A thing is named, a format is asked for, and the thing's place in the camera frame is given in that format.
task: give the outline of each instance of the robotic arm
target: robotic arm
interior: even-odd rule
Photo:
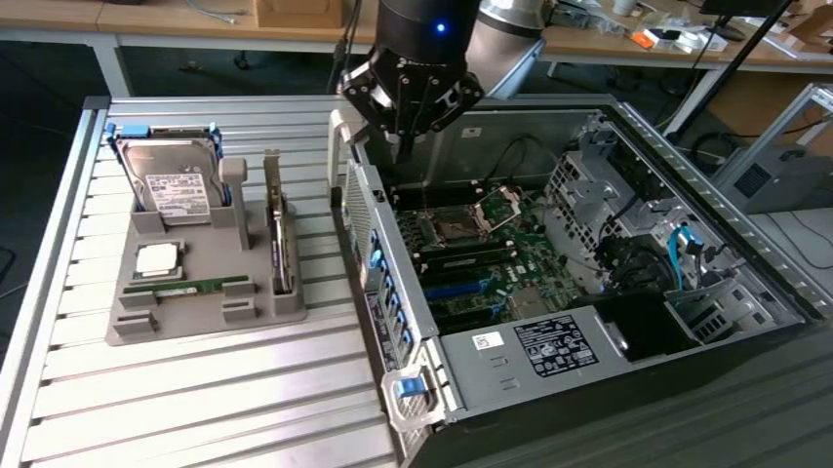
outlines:
[[[381,0],[370,58],[342,77],[341,93],[398,143],[397,162],[409,159],[414,139],[441,131],[485,95],[466,62],[476,22],[489,30],[485,37],[497,32],[544,44],[543,5],[544,0],[488,0],[484,6],[481,0]],[[500,44],[480,46],[500,54]]]

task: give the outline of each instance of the motherboard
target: motherboard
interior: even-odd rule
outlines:
[[[422,208],[397,211],[442,334],[557,312],[587,294],[521,188],[472,190],[474,203],[438,206],[426,201]]]

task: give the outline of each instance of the black pole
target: black pole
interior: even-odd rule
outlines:
[[[703,97],[701,102],[699,103],[699,106],[695,108],[695,110],[689,114],[689,117],[687,117],[687,120],[684,120],[683,125],[680,126],[677,131],[672,132],[668,135],[667,138],[668,138],[668,140],[672,143],[676,144],[683,139],[684,134],[688,132],[689,128],[692,127],[692,124],[695,123],[697,118],[704,113],[705,108],[708,107],[708,104],[715,99],[715,96],[717,96],[717,93],[720,92],[720,89],[724,87],[724,85],[729,81],[729,78],[732,78],[732,75],[735,75],[735,72],[739,70],[739,67],[741,66],[741,64],[747,60],[747,57],[753,52],[753,49],[756,48],[756,46],[760,43],[762,39],[764,38],[764,36],[770,32],[770,29],[772,28],[775,23],[779,20],[782,20],[782,15],[784,15],[784,12],[787,12],[787,9],[791,6],[791,3],[794,3],[794,0],[784,0],[782,2],[782,5],[779,6],[779,9],[772,13],[772,15],[770,15],[767,17],[767,20],[764,21],[764,24],[760,26],[760,28],[755,32],[753,37],[751,38],[751,40],[747,41],[747,44],[744,45],[744,48],[741,49],[741,52],[739,52],[739,54],[735,56],[735,59],[732,60],[732,63],[729,63],[729,66],[727,66],[727,69],[724,70],[723,74],[720,75],[720,78],[717,78],[717,81],[715,82],[715,85],[708,90],[708,93]]]

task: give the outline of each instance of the open computer tower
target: open computer tower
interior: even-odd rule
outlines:
[[[830,314],[628,104],[485,101],[398,162],[341,112],[334,206],[405,466],[454,466],[685,391],[703,356],[705,383]]]

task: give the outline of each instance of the gray floor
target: gray floor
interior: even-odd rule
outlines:
[[[252,69],[234,63],[236,52],[125,48],[138,96],[312,95],[325,92],[332,57],[325,54],[249,53]],[[688,70],[613,68],[564,64],[557,79],[540,63],[524,93],[612,93],[632,102],[651,120],[660,108],[671,113],[679,98],[657,86],[683,87]],[[0,246],[18,260],[0,293],[25,283],[35,261],[73,141],[79,109],[87,96],[107,95],[93,52],[86,46],[0,42]],[[620,77],[619,87],[612,87]],[[705,115],[692,135],[719,125]],[[7,255],[0,253],[0,268]],[[0,299],[0,349],[18,317],[23,292]]]

